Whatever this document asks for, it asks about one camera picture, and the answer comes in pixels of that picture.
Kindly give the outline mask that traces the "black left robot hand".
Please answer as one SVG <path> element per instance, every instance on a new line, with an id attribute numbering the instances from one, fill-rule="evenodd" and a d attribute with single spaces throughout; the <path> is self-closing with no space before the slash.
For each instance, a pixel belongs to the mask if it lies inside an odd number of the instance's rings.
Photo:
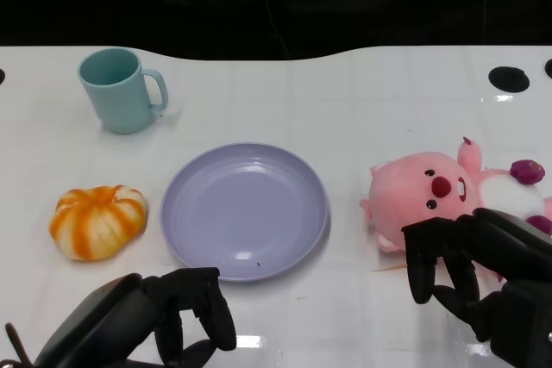
<path id="1" fill-rule="evenodd" d="M 94 290 L 42 348 L 37 367 L 140 367 L 130 354 L 155 338 L 163 367 L 203 367 L 236 348 L 232 315 L 216 268 L 137 273 Z"/>

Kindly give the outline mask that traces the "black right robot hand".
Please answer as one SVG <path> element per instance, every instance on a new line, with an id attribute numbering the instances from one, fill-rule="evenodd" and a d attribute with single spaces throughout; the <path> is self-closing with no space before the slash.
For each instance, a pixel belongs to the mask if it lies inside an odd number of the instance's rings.
<path id="1" fill-rule="evenodd" d="M 551 239 L 492 209 L 406 226 L 414 301 L 435 298 L 513 367 L 551 365 Z"/>

